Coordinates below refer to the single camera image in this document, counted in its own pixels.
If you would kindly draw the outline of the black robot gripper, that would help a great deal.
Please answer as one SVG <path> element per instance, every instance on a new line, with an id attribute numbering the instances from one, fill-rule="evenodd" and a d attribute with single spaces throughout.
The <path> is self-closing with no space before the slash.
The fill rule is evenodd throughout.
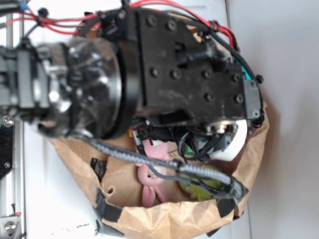
<path id="1" fill-rule="evenodd" d="M 122 80 L 117 120 L 101 138 L 136 127 L 142 138 L 176 142 L 180 154 L 185 146 L 210 154 L 230 143 L 237 120 L 247 121 L 247 134 L 262 126 L 262 78 L 217 35 L 216 22 L 141 7 L 101 13 L 99 21 Z"/>

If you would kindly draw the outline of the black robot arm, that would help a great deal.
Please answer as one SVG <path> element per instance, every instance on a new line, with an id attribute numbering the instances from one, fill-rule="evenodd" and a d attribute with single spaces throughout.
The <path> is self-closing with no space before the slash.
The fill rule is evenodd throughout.
<path id="1" fill-rule="evenodd" d="M 151 140 L 223 150 L 265 119 L 261 79 L 216 21 L 124 6 L 85 15 L 67 43 L 0 49 L 0 113 L 47 137 Z"/>

